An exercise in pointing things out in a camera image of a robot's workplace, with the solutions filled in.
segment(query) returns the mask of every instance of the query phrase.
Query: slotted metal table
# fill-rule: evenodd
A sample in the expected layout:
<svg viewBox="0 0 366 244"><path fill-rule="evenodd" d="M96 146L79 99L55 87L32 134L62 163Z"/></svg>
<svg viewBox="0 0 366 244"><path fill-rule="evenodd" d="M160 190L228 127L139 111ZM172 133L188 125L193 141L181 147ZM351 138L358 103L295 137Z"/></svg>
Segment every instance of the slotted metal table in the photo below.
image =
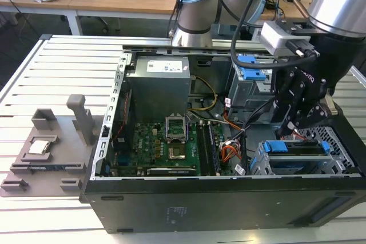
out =
<svg viewBox="0 0 366 244"><path fill-rule="evenodd" d="M66 107L68 96L84 94L85 107L93 115L104 115L122 46L142 43L169 45L165 38L54 35L39 40L0 92L0 182L30 134L37 108L73 115ZM217 47L229 45L214 41ZM238 47L264 50L257 42L239 42ZM365 85L353 67L333 97L364 142ZM110 235L78 197L0 198L0 243L366 243L365 228L363 203L319 228Z"/></svg>

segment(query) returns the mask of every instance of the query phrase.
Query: floor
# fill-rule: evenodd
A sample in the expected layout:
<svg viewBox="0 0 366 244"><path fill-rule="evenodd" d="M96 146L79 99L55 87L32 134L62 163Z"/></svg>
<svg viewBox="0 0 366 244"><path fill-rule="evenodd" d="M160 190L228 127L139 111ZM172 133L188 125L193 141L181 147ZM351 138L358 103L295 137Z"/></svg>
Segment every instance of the floor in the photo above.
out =
<svg viewBox="0 0 366 244"><path fill-rule="evenodd" d="M60 16L40 14L24 14L24 16L40 34L70 34L67 21L61 21ZM19 14L17 18L16 26L8 24L0 28L0 89L4 87L38 40L24 18ZM119 30L116 18L104 18L104 20L108 23L108 35L127 37L165 37L168 23L165 20L121 18ZM84 35L106 35L102 32L101 22L93 17L83 17L81 24ZM228 34L218 36L217 26L213 26L212 37L230 39L233 32L228 30L226 32Z"/></svg>

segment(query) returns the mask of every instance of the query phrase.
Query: green motherboard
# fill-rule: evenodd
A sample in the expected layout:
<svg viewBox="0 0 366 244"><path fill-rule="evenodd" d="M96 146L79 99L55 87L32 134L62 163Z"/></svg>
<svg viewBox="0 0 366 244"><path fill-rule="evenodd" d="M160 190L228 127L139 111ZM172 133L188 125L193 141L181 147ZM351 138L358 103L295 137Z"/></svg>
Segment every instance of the green motherboard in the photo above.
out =
<svg viewBox="0 0 366 244"><path fill-rule="evenodd" d="M149 169L158 167L162 170L194 170L194 175L206 175L202 174L201 171L203 163L200 163L200 160L204 156L200 152L200 148L207 146L200 144L202 140L197 140L199 136L202 136L197 134L197 130L202 129L202 126L198 123L189 123L186 127L186 141L183 142L183 145L173 143L173 141L167 142L165 126L165 123L137 123L135 125L131 152L115 151L112 169L116 176L146 176ZM214 157L217 158L220 170L223 174L230 174L231 172L222 164L218 153L220 142L224 141L222 126L219 123L213 123L210 125L210 132L214 146ZM168 133L184 133L182 124L169 123Z"/></svg>

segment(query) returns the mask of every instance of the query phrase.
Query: sticker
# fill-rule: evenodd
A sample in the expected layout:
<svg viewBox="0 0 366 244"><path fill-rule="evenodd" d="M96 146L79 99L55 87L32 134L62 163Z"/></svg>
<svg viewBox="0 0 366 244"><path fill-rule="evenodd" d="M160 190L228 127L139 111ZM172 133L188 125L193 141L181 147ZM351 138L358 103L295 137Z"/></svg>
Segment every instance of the sticker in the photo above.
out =
<svg viewBox="0 0 366 244"><path fill-rule="evenodd" d="M272 74L272 70L261 70L263 74Z"/></svg>
<svg viewBox="0 0 366 244"><path fill-rule="evenodd" d="M225 97L225 107L230 108L231 107L231 99Z"/></svg>
<svg viewBox="0 0 366 244"><path fill-rule="evenodd" d="M47 170L46 167L31 167L32 170Z"/></svg>
<svg viewBox="0 0 366 244"><path fill-rule="evenodd" d="M245 173L245 170L239 165L237 164L235 166L235 170L238 172L238 174L242 175L243 173Z"/></svg>
<svg viewBox="0 0 366 244"><path fill-rule="evenodd" d="M186 220L187 207L170 207L166 209L166 223L177 224Z"/></svg>
<svg viewBox="0 0 366 244"><path fill-rule="evenodd" d="M150 73L182 73L182 62L173 60L150 60L148 61Z"/></svg>

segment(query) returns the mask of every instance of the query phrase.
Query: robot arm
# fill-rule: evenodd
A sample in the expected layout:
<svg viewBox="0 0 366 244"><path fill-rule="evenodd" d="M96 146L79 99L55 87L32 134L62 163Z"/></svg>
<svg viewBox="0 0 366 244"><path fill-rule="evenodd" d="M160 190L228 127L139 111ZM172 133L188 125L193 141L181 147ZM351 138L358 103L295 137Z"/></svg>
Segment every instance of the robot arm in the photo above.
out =
<svg viewBox="0 0 366 244"><path fill-rule="evenodd" d="M173 46L210 47L211 24L239 24L248 21L261 0L223 0L233 18L217 0L183 0ZM366 0L313 0L308 11L297 0L294 4L302 20L265 22L261 42L273 55L289 57L287 64L257 65L238 61L235 45L232 61L247 69L273 69L274 94L272 122L281 122L279 135L295 128L314 126L338 115L332 95L338 81L366 52Z"/></svg>
<svg viewBox="0 0 366 244"><path fill-rule="evenodd" d="M301 55L301 46L313 48L317 55L314 62L272 74L272 122L282 122L281 136L339 114L331 96L366 50L366 0L313 0L309 15L304 20L268 22L261 33L262 43L274 55Z"/></svg>
<svg viewBox="0 0 366 244"><path fill-rule="evenodd" d="M233 18L218 0L182 0L173 46L212 47L210 28L214 23L236 25L249 0L223 0L234 13ZM246 20L255 22L263 11L265 0L254 0Z"/></svg>

